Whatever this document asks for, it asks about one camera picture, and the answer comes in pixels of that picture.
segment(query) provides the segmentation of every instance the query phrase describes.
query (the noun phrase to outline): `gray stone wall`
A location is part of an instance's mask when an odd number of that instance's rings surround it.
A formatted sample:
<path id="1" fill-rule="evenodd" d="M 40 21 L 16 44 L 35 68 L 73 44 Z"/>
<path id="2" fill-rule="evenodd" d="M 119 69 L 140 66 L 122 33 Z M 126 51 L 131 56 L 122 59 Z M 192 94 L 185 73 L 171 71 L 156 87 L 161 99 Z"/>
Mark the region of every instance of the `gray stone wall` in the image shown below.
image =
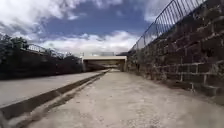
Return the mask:
<path id="1" fill-rule="evenodd" d="M 129 52 L 128 71 L 207 96 L 223 95 L 224 2 L 208 0 L 145 48 Z"/>

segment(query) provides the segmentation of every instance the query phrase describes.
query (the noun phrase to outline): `blue sky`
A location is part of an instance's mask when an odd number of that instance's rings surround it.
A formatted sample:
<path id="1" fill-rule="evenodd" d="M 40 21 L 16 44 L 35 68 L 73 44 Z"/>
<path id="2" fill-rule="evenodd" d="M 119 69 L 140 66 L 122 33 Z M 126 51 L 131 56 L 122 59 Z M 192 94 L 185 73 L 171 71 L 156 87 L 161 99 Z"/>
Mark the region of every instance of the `blue sky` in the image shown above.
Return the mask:
<path id="1" fill-rule="evenodd" d="M 0 33 L 62 52 L 123 52 L 169 1 L 0 0 Z"/>

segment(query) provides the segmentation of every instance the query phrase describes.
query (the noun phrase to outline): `concrete path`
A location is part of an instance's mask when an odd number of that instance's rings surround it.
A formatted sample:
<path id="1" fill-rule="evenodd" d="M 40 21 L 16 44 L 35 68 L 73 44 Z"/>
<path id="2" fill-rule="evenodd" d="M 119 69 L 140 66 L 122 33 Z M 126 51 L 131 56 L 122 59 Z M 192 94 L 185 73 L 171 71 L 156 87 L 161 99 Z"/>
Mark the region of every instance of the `concrete path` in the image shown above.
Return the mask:
<path id="1" fill-rule="evenodd" d="M 0 107 L 94 76 L 99 72 L 0 81 Z"/>
<path id="2" fill-rule="evenodd" d="M 224 128 L 224 109 L 183 90 L 110 72 L 29 128 Z"/>

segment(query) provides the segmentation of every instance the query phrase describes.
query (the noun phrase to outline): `low wall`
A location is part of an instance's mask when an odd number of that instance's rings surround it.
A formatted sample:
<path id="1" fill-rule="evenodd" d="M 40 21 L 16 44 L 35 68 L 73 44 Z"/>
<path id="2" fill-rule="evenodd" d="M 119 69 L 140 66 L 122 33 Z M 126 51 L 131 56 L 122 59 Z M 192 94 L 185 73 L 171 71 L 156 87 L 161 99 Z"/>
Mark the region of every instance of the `low wall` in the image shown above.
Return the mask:
<path id="1" fill-rule="evenodd" d="M 207 0 L 145 48 L 129 52 L 128 71 L 207 96 L 224 95 L 223 4 Z"/>
<path id="2" fill-rule="evenodd" d="M 32 51 L 17 50 L 0 64 L 0 79 L 81 73 L 81 61 L 75 57 L 58 58 Z"/>
<path id="3" fill-rule="evenodd" d="M 3 113 L 4 117 L 7 120 L 12 119 L 14 117 L 18 117 L 24 113 L 31 112 L 36 107 L 60 96 L 61 94 L 64 94 L 76 87 L 79 87 L 80 85 L 82 85 L 94 78 L 104 75 L 106 72 L 107 71 L 104 71 L 104 72 L 99 73 L 98 75 L 94 75 L 92 77 L 89 77 L 89 78 L 86 78 L 86 79 L 83 79 L 80 81 L 76 81 L 73 84 L 66 85 L 66 86 L 58 88 L 56 90 L 52 90 L 50 92 L 43 93 L 43 94 L 35 96 L 33 98 L 30 98 L 30 99 L 27 99 L 24 101 L 20 101 L 17 103 L 13 103 L 11 105 L 4 106 L 4 107 L 0 108 L 0 111 Z"/>

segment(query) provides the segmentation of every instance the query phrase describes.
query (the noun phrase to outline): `curb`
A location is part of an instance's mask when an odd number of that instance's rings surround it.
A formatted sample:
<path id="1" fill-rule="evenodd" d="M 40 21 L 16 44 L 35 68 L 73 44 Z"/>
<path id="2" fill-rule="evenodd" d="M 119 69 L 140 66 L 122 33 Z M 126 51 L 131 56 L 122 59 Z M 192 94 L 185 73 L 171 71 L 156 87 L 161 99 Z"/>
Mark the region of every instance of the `curb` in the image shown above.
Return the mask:
<path id="1" fill-rule="evenodd" d="M 11 120 L 13 118 L 20 117 L 26 113 L 32 112 L 37 107 L 39 107 L 57 97 L 60 97 L 63 94 L 65 94 L 75 88 L 78 88 L 78 87 L 82 86 L 83 84 L 85 84 L 95 78 L 98 78 L 98 77 L 106 74 L 107 72 L 108 71 L 104 71 L 104 72 L 101 72 L 92 77 L 77 81 L 73 84 L 69 84 L 64 87 L 58 88 L 56 90 L 52 90 L 50 92 L 46 92 L 44 94 L 32 97 L 28 100 L 20 101 L 20 102 L 2 107 L 2 108 L 0 108 L 0 113 L 2 113 L 3 117 L 6 120 Z"/>

